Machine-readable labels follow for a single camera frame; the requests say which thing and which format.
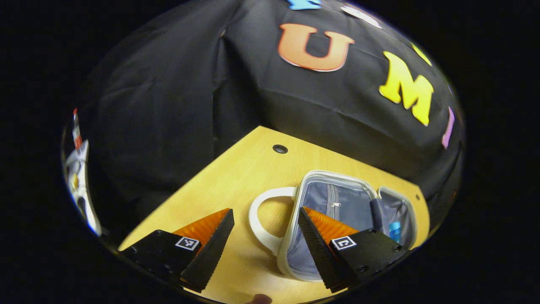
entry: wooden table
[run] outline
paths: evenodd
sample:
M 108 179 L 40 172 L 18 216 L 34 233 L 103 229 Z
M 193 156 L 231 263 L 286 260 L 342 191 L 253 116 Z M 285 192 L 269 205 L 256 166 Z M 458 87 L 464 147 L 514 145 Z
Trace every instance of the wooden table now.
M 275 144 L 287 147 L 288 152 L 275 152 L 272 148 Z M 249 207 L 259 194 L 273 188 L 299 186 L 311 170 L 354 176 L 367 181 L 375 190 L 387 186 L 400 192 L 413 203 L 417 219 L 424 223 L 418 228 L 417 239 L 426 239 L 429 214 L 418 186 L 328 149 L 258 127 L 167 199 L 131 232 L 119 250 L 156 229 L 173 232 L 230 207 L 234 210 L 235 225 L 202 296 L 230 304 L 245 303 L 257 293 L 270 296 L 276 304 L 331 296 L 322 282 L 284 277 L 278 270 L 276 257 L 255 238 L 248 222 Z M 271 234 L 284 236 L 292 205 L 289 198 L 264 202 L 259 209 L 263 227 Z

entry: orange letter u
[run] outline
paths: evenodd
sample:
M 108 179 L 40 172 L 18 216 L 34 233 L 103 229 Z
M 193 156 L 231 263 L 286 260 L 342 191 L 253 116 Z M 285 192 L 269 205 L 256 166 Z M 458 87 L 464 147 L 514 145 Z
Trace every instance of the orange letter u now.
M 309 36 L 317 32 L 316 28 L 302 24 L 286 23 L 280 28 L 283 30 L 278 52 L 286 62 L 310 70 L 330 72 L 341 69 L 347 59 L 351 38 L 336 32 L 326 31 L 330 37 L 330 47 L 325 57 L 315 57 L 306 52 Z

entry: orange soft finger pad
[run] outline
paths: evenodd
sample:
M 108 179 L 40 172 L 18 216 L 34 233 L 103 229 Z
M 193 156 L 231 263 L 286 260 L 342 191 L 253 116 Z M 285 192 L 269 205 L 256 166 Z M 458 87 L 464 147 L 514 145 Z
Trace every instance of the orange soft finger pad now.
M 214 234 L 218 225 L 221 223 L 230 208 L 225 208 L 216 213 L 212 213 L 209 216 L 205 216 L 200 220 L 194 221 L 175 232 L 176 235 L 189 237 L 190 239 L 199 240 L 201 242 L 201 248 L 197 253 L 204 248 L 204 245 L 208 243 L 210 237 Z
M 320 212 L 304 207 L 307 215 L 319 231 L 319 234 L 324 239 L 326 245 L 330 244 L 332 239 L 338 239 L 340 237 L 348 236 L 359 232 L 342 222 L 326 216 Z

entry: fisheye lens view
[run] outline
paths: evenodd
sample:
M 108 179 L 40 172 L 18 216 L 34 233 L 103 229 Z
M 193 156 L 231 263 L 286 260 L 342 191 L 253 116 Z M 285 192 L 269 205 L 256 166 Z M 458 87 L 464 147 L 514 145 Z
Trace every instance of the fisheye lens view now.
M 323 303 L 399 268 L 460 190 L 465 117 L 422 43 L 383 18 L 190 0 L 140 26 L 63 117 L 81 220 L 208 303 Z

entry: yellow letter m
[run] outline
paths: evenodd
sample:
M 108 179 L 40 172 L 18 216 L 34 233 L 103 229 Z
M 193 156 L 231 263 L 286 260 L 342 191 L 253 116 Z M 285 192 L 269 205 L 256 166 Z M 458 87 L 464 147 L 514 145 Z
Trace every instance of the yellow letter m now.
M 409 68 L 403 60 L 390 52 L 385 51 L 384 55 L 390 62 L 390 68 L 386 84 L 379 87 L 379 92 L 391 101 L 399 103 L 401 102 L 401 88 L 403 106 L 408 110 L 414 104 L 413 116 L 427 127 L 433 86 L 422 75 L 418 75 L 413 81 Z

